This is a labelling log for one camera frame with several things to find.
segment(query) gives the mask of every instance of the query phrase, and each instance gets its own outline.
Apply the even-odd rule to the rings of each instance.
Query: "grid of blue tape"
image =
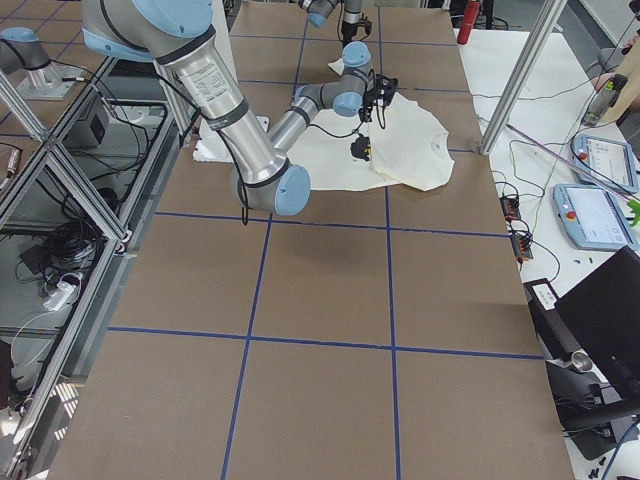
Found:
[[[34,33],[38,33],[38,31],[44,27],[45,25],[47,25],[50,22],[75,22],[78,23],[78,20],[68,20],[68,19],[57,19],[54,18],[54,16],[64,7],[65,2],[60,2],[60,5],[58,6],[58,8],[56,8],[47,18],[42,19],[42,18],[31,18],[31,17],[20,17],[20,16],[14,16],[13,14],[16,13],[18,10],[20,10],[20,8],[22,8],[25,4],[27,3],[27,0],[22,0],[22,2],[15,8],[13,9],[11,12],[9,12],[6,16],[1,16],[0,17],[0,29],[2,29],[2,24],[6,21],[6,20],[24,20],[24,21],[36,21],[36,22],[42,22],[42,24],[36,28],[34,30]],[[80,42],[78,41],[78,37],[80,37],[80,33],[81,31],[79,30],[78,33],[76,33],[73,38],[71,39],[71,41],[69,42],[49,42],[46,40],[43,40],[42,43],[45,46],[49,44],[49,45],[63,45],[64,47],[62,48],[62,50],[60,50],[60,53],[58,53],[55,56],[55,59],[58,60],[66,51],[67,49],[73,45],[73,44],[79,44]],[[6,113],[1,119],[0,119],[0,128],[2,128],[2,125],[4,124],[4,122],[7,121],[7,119],[11,116],[11,112]],[[3,133],[0,132],[0,135],[3,136],[8,136],[8,137],[28,137],[28,135],[23,135],[23,134],[10,134],[10,133]]]
[[[378,9],[378,44],[381,47],[383,43],[382,37],[382,19],[380,15],[380,10]],[[268,82],[261,80],[243,80],[242,82],[246,83],[265,83],[265,84],[279,84],[279,85],[291,85],[292,92],[298,86],[298,82],[300,79],[300,65],[302,61],[302,55],[304,52],[305,42],[308,40],[307,38],[307,27],[305,25],[304,33],[302,38],[296,37],[276,37],[276,38],[295,38],[296,40],[301,40],[301,46],[298,56],[298,63],[296,67],[296,74],[294,82]],[[455,46],[455,45],[438,45],[438,46]],[[381,70],[384,71],[383,66],[383,58],[382,58],[382,48],[379,48],[380,52],[380,67]],[[438,90],[438,89],[416,89],[416,90],[425,90],[425,91],[446,91],[450,93],[468,93],[465,90]],[[460,149],[450,149],[453,152],[471,152],[471,150],[460,150]],[[156,215],[159,216],[174,216],[174,217],[186,217],[186,218],[206,218],[211,220],[229,220],[229,221],[239,221],[239,217],[234,216],[223,216],[223,215],[201,215],[201,214],[189,214],[189,213],[180,213],[180,212],[157,212]],[[200,336],[200,337],[212,337],[212,338],[222,338],[222,339],[232,339],[237,341],[244,342],[244,351],[242,356],[242,363],[240,368],[240,374],[238,378],[238,383],[236,386],[236,395],[233,405],[233,411],[231,416],[231,422],[229,426],[224,461],[222,466],[222,471],[220,474],[221,480],[226,480],[229,463],[231,460],[232,450],[233,450],[233,438],[235,433],[235,426],[239,414],[240,402],[242,398],[242,390],[244,385],[244,378],[247,369],[247,363],[249,360],[250,352],[251,352],[251,344],[252,342],[269,342],[269,343],[283,343],[283,344],[298,344],[298,345],[313,345],[313,346],[323,346],[323,347],[335,347],[335,348],[354,348],[354,349],[374,349],[387,351],[390,355],[391,362],[391,385],[393,389],[393,424],[394,424],[394,445],[395,445],[395,471],[396,471],[396,480],[402,479],[402,458],[401,458],[401,435],[400,435],[400,406],[399,406],[399,393],[398,393],[398,359],[397,352],[412,352],[412,353],[421,353],[421,354],[437,354],[437,355],[455,355],[455,356],[471,356],[471,357],[490,357],[490,358],[500,358],[500,359],[516,359],[516,360],[535,360],[541,361],[543,358],[538,355],[527,355],[527,354],[519,354],[519,353],[500,353],[500,352],[483,352],[483,351],[468,351],[468,350],[452,350],[452,349],[436,349],[436,348],[421,348],[421,347],[410,347],[410,346],[402,346],[396,343],[396,325],[395,325],[395,311],[394,311],[394,287],[393,287],[393,255],[392,255],[392,232],[401,231],[401,232],[412,232],[416,234],[441,234],[441,235],[467,235],[467,236],[476,236],[476,237],[494,237],[497,239],[506,239],[508,238],[507,234],[494,234],[494,233],[483,233],[483,232],[463,232],[463,231],[449,231],[449,230],[436,230],[436,229],[419,229],[419,228],[402,228],[402,227],[392,227],[391,226],[391,217],[390,217],[390,196],[389,190],[385,187],[385,225],[350,225],[350,224],[335,224],[335,223],[310,223],[303,222],[297,220],[282,220],[282,219],[274,219],[273,216],[269,216],[266,219],[256,218],[253,219],[255,222],[262,222],[267,224],[267,230],[265,233],[265,239],[263,244],[262,257],[260,261],[260,267],[258,271],[258,276],[256,280],[255,293],[253,298],[253,304],[251,309],[251,316],[249,319],[249,326],[247,329],[246,335],[233,335],[233,334],[223,334],[223,333],[214,333],[214,332],[189,332],[189,331],[179,331],[179,330],[158,330],[158,329],[145,329],[145,328],[135,328],[135,327],[111,327],[111,331],[115,332],[129,332],[129,333],[143,333],[143,334],[161,334],[161,335],[185,335],[185,336]],[[310,340],[310,339],[295,339],[295,338],[279,338],[279,337],[265,337],[265,336],[254,336],[253,326],[255,321],[255,316],[259,304],[260,298],[260,289],[262,284],[262,275],[265,268],[265,263],[268,255],[269,248],[269,239],[271,234],[271,229],[275,224],[287,224],[287,225],[304,225],[308,227],[332,227],[332,228],[352,228],[352,229],[372,229],[372,230],[381,230],[386,232],[386,245],[387,245],[387,277],[388,277],[388,295],[389,295],[389,343],[385,345],[373,345],[366,343],[349,343],[349,342],[335,342],[335,341],[319,341],[319,340]]]

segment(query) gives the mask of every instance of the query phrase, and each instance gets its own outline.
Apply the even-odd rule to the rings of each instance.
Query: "screen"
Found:
[[[567,193],[587,240],[620,246],[628,243],[618,213],[603,190],[567,188]]]
[[[598,180],[607,181],[610,179],[622,186],[631,185],[627,150],[624,145],[589,138],[587,150],[589,151],[589,166],[602,174],[595,174]]]
[[[578,343],[623,398],[640,398],[640,258],[624,247],[556,302]]]

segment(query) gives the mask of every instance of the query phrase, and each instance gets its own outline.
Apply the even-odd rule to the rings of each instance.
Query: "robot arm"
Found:
[[[352,61],[349,56],[352,66],[336,84],[305,87],[300,103],[278,123],[270,139],[215,48],[210,0],[83,0],[82,4],[89,48],[127,60],[155,60],[180,78],[208,125],[231,151],[237,167],[232,189],[245,206],[280,215],[295,215],[304,208],[311,189],[309,175],[292,165],[285,151],[328,103],[338,113],[357,113],[370,69],[364,44],[349,51],[354,58],[362,57],[364,47],[367,58]],[[306,116],[300,113],[305,110]]]
[[[0,32],[0,69],[6,75],[22,68],[40,70],[50,64],[49,55],[28,28],[12,27]]]
[[[269,138],[276,148],[288,151],[320,110],[333,108],[343,117],[358,114],[362,97],[373,85],[371,53],[364,43],[353,42],[344,48],[342,59],[345,68],[339,82],[298,89],[291,108],[269,130]]]
[[[358,27],[363,26],[367,34],[371,33],[371,22],[362,18],[362,0],[298,0],[298,5],[307,11],[309,23],[314,27],[322,27],[340,2],[344,2],[340,26],[342,45],[347,46],[358,33]]]

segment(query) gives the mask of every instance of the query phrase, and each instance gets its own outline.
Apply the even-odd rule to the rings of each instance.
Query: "green object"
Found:
[[[635,227],[640,222],[640,202],[632,198],[627,202],[627,206],[633,212],[633,222],[631,222],[631,226]]]

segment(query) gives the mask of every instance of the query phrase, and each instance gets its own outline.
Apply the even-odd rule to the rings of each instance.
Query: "power adapter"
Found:
[[[62,277],[64,278],[65,276],[75,279],[78,283],[74,284],[65,280],[58,281],[56,289],[47,295],[42,302],[42,306],[50,312],[57,312],[60,310],[69,301],[69,298],[71,298],[76,290],[80,288],[80,282],[82,281],[81,273],[69,273]]]

